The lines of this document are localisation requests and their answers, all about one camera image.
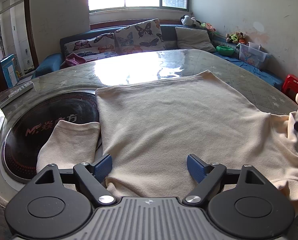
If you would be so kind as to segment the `cream knit sweater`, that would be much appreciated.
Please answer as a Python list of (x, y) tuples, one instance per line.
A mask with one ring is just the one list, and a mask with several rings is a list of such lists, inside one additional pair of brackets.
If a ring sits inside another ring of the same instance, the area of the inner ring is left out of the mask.
[(113, 159), (105, 184), (114, 197), (184, 198), (195, 187), (186, 167), (195, 154), (229, 169), (253, 165), (298, 213), (298, 112), (263, 112), (209, 71), (100, 88), (96, 100), (99, 122), (60, 120), (37, 171), (91, 163), (101, 140)]

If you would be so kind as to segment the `red plastic stool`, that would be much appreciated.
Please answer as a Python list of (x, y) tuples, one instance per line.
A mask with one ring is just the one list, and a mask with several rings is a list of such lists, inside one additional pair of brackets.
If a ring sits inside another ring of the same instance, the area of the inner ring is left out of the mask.
[(298, 77), (293, 74), (288, 74), (282, 85), (282, 92), (288, 95), (290, 92), (298, 93)]

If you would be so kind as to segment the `clear plastic storage box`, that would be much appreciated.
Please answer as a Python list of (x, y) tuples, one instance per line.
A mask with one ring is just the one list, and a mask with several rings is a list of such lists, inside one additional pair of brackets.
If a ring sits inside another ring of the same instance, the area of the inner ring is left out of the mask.
[(265, 69), (269, 59), (271, 58), (269, 53), (246, 46), (242, 43), (239, 43), (236, 48), (239, 50), (239, 60), (252, 65), (257, 69)]

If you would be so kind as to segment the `blue corner sofa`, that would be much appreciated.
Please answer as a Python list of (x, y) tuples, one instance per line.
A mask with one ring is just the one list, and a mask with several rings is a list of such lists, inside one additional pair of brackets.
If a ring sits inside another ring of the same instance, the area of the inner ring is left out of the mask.
[[(160, 26), (162, 37), (165, 42), (165, 46), (167, 50), (171, 49), (177, 49), (177, 35), (175, 27), (178, 25), (176, 24), (162, 24)], [(96, 36), (99, 36), (104, 33), (112, 33), (116, 30), (120, 29), (120, 26), (114, 26), (110, 28), (100, 28), (100, 29), (94, 29), (85, 33), (76, 34), (73, 36), (68, 36), (60, 39), (60, 49), (61, 51), (59, 53), (51, 54), (49, 55), (44, 61), (38, 66), (38, 68), (35, 70), (33, 74), (33, 78), (49, 74), (55, 71), (60, 70), (60, 66), (62, 62), (64, 61), (64, 45), (69, 42), (78, 41), (78, 40), (86, 40), (90, 38), (94, 38)], [(227, 43), (225, 42), (225, 39), (221, 38), (220, 36), (213, 34), (212, 32), (208, 32), (209, 38), (211, 40), (211, 43), (213, 46), (226, 46), (229, 48), (233, 48), (235, 52), (231, 56), (223, 56), (219, 54), (218, 52), (215, 53), (216, 56), (219, 56), (225, 60), (228, 60), (229, 62), (251, 72), (252, 74), (256, 75), (263, 81), (266, 81), (268, 84), (274, 86), (276, 89), (281, 90), (282, 85), (284, 81), (277, 77), (275, 74), (268, 70), (259, 70), (256, 67), (247, 64), (243, 61), (240, 61), (238, 59), (239, 56), (239, 48), (235, 44)]]

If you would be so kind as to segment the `small plush toys pile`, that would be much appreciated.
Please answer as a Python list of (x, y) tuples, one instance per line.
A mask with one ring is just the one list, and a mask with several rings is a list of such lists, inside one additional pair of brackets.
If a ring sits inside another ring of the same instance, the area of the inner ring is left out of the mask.
[(246, 34), (243, 32), (235, 32), (233, 34), (226, 34), (225, 36), (227, 43), (232, 44), (246, 44)]

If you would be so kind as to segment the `green bowl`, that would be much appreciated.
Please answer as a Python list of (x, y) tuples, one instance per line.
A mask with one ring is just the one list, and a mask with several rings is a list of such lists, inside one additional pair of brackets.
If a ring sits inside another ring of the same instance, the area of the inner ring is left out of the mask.
[(235, 50), (233, 48), (227, 46), (217, 46), (216, 50), (220, 55), (227, 57), (233, 56), (235, 53)]

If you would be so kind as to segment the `grey remote control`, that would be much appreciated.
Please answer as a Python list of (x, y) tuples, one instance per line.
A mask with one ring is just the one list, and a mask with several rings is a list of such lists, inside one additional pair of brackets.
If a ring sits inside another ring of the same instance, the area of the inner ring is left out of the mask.
[(18, 97), (22, 96), (23, 94), (25, 94), (33, 88), (33, 82), (28, 81), (26, 83), (23, 83), (20, 87), (16, 88), (15, 90), (9, 92), (8, 94), (0, 96), (0, 108), (4, 108), (13, 100), (16, 100)]

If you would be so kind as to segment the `quilted grey-green table cover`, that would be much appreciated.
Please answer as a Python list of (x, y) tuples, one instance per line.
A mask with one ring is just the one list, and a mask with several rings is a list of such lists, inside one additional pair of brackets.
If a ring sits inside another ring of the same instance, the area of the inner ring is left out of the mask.
[(205, 70), (231, 85), (258, 109), (287, 114), (297, 104), (254, 74), (213, 54), (197, 49), (165, 50), (111, 57), (58, 70), (33, 79), (34, 88), (3, 108), (6, 116), (0, 132), (0, 239), (10, 239), (4, 206), (22, 184), (5, 172), (1, 161), (3, 142), (14, 123), (41, 101), (72, 90), (96, 90), (167, 77), (195, 75)]

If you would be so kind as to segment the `pink cloth on sofa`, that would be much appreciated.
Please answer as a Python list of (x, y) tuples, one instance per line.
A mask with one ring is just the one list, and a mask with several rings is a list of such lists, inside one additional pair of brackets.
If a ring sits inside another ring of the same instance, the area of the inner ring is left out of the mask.
[(71, 53), (65, 58), (63, 63), (60, 65), (60, 69), (76, 66), (83, 63), (86, 63), (86, 60), (83, 57), (78, 56), (75, 53)]

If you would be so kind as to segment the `left butterfly cushion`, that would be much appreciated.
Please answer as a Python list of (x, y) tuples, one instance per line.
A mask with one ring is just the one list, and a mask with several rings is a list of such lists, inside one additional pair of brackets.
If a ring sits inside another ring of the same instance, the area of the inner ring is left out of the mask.
[(77, 40), (64, 44), (64, 58), (74, 53), (87, 62), (118, 56), (115, 51), (114, 33), (105, 33), (99, 36)]

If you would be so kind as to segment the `butterfly cushion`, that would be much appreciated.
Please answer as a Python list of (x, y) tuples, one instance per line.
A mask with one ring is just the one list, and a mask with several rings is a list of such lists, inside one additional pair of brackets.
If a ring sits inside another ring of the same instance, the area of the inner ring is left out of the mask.
[(74, 53), (87, 62), (118, 56), (115, 51), (114, 33), (105, 33), (99, 36), (77, 40), (64, 44), (64, 58)]
[(114, 35), (120, 55), (166, 49), (158, 18), (120, 28)]

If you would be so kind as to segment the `grey plain cushion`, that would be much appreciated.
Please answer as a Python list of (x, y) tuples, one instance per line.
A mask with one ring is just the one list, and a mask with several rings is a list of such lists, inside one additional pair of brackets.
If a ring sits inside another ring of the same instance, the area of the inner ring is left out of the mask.
[(216, 52), (216, 48), (212, 45), (206, 30), (175, 27), (175, 31), (179, 49), (198, 49), (210, 53)]

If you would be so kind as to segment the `blue white cabinet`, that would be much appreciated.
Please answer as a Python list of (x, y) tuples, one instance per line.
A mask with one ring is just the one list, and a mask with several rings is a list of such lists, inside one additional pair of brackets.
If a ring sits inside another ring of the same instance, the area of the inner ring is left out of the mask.
[(5, 57), (0, 61), (3, 74), (9, 88), (14, 87), (18, 83), (16, 69), (14, 67), (14, 54)]

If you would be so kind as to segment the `panda plush toy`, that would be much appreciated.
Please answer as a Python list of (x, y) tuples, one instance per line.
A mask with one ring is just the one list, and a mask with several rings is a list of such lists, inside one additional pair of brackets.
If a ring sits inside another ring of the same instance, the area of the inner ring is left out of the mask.
[(196, 20), (194, 17), (190, 17), (189, 15), (184, 15), (180, 18), (180, 21), (182, 25), (186, 27), (195, 27), (195, 28), (200, 28), (201, 27), (201, 22)]

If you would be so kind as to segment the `right butterfly cushion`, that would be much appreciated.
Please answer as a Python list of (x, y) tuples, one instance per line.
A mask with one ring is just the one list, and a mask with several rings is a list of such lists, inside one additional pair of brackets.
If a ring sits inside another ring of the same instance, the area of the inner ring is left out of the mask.
[(120, 55), (166, 49), (158, 18), (120, 28), (114, 35)]

